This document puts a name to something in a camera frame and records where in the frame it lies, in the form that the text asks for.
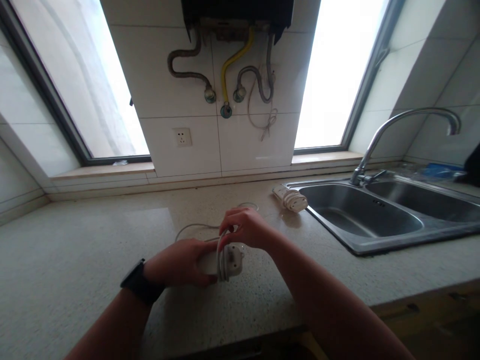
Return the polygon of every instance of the faucet handle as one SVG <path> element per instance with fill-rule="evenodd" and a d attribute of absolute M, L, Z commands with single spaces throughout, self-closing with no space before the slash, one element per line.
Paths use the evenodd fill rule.
<path fill-rule="evenodd" d="M 365 184 L 371 184 L 373 183 L 375 180 L 377 180 L 378 178 L 386 175 L 388 173 L 387 170 L 382 170 L 380 171 L 378 174 L 374 175 L 374 176 L 370 176 L 370 175 L 359 175 L 358 176 L 358 179 L 360 181 L 363 181 Z"/>

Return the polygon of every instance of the forearm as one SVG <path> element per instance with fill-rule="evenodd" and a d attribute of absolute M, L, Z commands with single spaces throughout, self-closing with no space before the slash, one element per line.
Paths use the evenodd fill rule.
<path fill-rule="evenodd" d="M 280 233 L 265 242 L 300 312 L 332 359 L 412 359 L 390 329 L 346 286 Z"/>
<path fill-rule="evenodd" d="M 152 307 L 122 289 L 65 359 L 133 359 Z"/>

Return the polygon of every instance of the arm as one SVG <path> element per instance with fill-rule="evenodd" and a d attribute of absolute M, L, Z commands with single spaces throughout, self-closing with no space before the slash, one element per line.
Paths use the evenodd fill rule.
<path fill-rule="evenodd" d="M 319 345 L 332 359 L 413 359 L 393 332 L 353 292 L 250 208 L 225 214 L 222 238 L 265 250 L 275 262 Z"/>
<path fill-rule="evenodd" d="M 167 287 L 193 284 L 206 287 L 215 276 L 201 274 L 197 260 L 217 249 L 216 242 L 185 239 L 174 243 L 145 263 L 148 281 Z M 65 358 L 133 359 L 137 356 L 151 305 L 122 289 Z"/>

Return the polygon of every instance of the electrical outlet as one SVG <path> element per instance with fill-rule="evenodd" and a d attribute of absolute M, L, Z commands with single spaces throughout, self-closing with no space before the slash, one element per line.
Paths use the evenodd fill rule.
<path fill-rule="evenodd" d="M 172 129 L 175 134 L 176 145 L 178 147 L 192 146 L 192 137 L 188 127 L 177 127 Z"/>

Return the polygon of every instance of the window frame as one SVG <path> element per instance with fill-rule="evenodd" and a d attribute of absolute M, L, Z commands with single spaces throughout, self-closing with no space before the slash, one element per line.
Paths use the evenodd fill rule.
<path fill-rule="evenodd" d="M 9 0 L 0 0 L 0 30 L 82 167 L 112 165 L 123 160 L 128 163 L 152 161 L 150 155 L 93 157 Z"/>
<path fill-rule="evenodd" d="M 381 21 L 378 33 L 373 43 L 370 58 L 365 69 L 365 73 L 358 87 L 358 92 L 351 107 L 350 116 L 345 126 L 343 136 L 339 145 L 315 146 L 315 147 L 299 147 L 293 149 L 293 155 L 331 153 L 338 151 L 348 151 L 350 143 L 357 128 L 357 124 L 364 110 L 365 103 L 369 97 L 370 90 L 377 75 L 377 71 L 382 61 L 390 52 L 389 43 L 394 32 L 397 21 L 402 12 L 405 0 L 390 0 L 385 9 L 385 15 Z"/>

